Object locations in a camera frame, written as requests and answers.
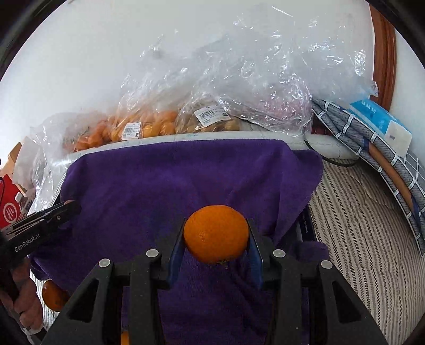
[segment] black cable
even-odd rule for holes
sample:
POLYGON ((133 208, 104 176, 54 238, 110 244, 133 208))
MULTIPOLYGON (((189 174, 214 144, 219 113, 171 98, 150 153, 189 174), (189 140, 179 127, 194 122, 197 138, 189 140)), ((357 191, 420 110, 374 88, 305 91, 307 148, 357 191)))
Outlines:
MULTIPOLYGON (((304 140, 304 142, 305 142, 305 144, 307 145, 307 147, 308 147, 309 149, 313 150, 314 152, 317 152, 314 148, 312 148, 312 146, 310 145, 310 143, 309 143, 307 140, 304 140)), ((330 159, 330 158, 327 158, 327 157, 325 157, 325 156, 323 156, 323 155, 321 155, 321 156, 322 156, 322 159, 323 159, 324 161, 327 161, 328 163, 331 163, 331 164, 337 165, 337 166, 339 166, 339 167, 346 167, 346 168, 348 168, 348 167, 353 167, 353 166, 354 166, 354 165, 356 165, 356 164, 357 164, 357 162, 360 160, 360 158, 358 158, 358 159, 356 159, 353 163, 340 163, 340 162, 334 161, 334 160, 332 160, 332 159, 330 159)))

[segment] blue tissue package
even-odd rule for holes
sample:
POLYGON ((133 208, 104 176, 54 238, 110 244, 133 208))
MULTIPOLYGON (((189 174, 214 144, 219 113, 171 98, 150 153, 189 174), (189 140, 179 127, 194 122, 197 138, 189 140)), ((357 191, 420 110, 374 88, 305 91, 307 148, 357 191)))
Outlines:
POLYGON ((401 157, 406 157, 412 134, 398 119, 370 99, 350 104, 350 112, 369 124, 401 157))

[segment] striped fabric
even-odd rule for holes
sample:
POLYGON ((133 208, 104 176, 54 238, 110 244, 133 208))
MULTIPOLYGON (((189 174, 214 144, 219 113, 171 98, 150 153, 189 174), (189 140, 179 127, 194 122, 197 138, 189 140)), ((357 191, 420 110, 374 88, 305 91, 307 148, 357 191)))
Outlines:
POLYGON ((324 163, 309 204, 317 240, 362 299, 390 345, 425 312, 425 260, 379 174, 365 163, 324 163))
POLYGON ((337 139, 381 174, 403 210, 404 216, 409 221, 419 252, 424 256, 425 213, 423 214, 423 212, 425 212, 425 179, 423 175, 425 171, 419 163, 419 159, 412 152, 409 152, 406 158, 399 157, 378 133, 337 104, 326 102, 322 99, 314 99, 313 112, 337 139), (408 202, 399 193, 391 178, 369 154, 369 143, 373 143, 376 146, 403 179, 404 184, 410 190, 411 196, 409 198, 413 201, 414 209, 409 208, 408 202))
POLYGON ((43 307, 43 323, 44 328, 48 331, 49 328, 52 326, 53 322, 59 315, 59 312, 51 310, 49 307, 46 306, 46 304, 43 301, 42 297, 42 289, 43 284, 45 280, 38 280, 32 272, 30 273, 30 278, 35 282, 35 285, 37 286, 37 296, 40 298, 41 306, 43 307))

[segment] mandarin orange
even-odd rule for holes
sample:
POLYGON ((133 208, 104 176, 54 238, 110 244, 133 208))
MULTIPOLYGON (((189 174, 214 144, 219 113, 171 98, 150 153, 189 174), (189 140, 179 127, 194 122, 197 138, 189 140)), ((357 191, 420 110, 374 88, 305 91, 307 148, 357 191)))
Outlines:
POLYGON ((244 216, 225 205, 199 209, 189 217, 183 230, 189 252, 209 264, 238 258, 247 247, 248 236, 244 216))
POLYGON ((128 336, 128 331, 124 331, 121 333, 121 345, 129 345, 130 338, 128 336))
POLYGON ((52 280, 47 280, 43 284, 41 295, 46 306, 53 311, 61 311, 69 299, 68 292, 62 290, 52 280))

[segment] cardboard box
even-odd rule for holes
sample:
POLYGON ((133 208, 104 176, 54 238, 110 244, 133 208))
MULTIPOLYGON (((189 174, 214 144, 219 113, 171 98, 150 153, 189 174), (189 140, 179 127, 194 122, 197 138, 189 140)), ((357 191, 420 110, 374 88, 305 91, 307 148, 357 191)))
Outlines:
MULTIPOLYGON (((12 149, 12 151, 10 151, 9 155, 7 156, 8 160, 7 162, 4 164, 3 168, 0 169, 0 177, 4 177, 6 175, 8 175, 10 177, 11 180, 13 180, 13 171, 15 170, 15 163, 16 163, 16 159, 18 158, 19 152, 21 151, 22 148, 22 144, 21 143, 17 143, 15 145, 15 147, 12 149)), ((23 188, 20 185, 17 185, 19 191, 25 195, 26 193, 26 189, 23 188)))

